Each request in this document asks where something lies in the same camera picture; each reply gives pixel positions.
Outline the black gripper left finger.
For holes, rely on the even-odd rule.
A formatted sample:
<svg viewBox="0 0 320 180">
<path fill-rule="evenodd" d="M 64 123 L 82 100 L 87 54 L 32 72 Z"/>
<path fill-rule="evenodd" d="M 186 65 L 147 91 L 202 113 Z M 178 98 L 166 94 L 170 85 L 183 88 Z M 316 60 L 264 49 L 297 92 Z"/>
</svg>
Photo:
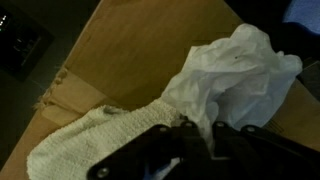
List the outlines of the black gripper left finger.
<svg viewBox="0 0 320 180">
<path fill-rule="evenodd" d="M 195 124 L 155 125 L 93 165 L 87 180 L 144 180 L 183 155 L 183 139 L 199 138 Z"/>
</svg>

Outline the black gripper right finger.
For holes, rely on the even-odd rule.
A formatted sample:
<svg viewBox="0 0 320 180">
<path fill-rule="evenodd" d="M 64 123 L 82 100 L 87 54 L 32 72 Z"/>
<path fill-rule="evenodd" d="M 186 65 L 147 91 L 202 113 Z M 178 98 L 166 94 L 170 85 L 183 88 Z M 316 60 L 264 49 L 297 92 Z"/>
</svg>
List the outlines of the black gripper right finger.
<svg viewBox="0 0 320 180">
<path fill-rule="evenodd" d="M 255 125 L 212 125 L 216 157 L 226 157 L 241 180 L 320 180 L 320 152 Z"/>
</svg>

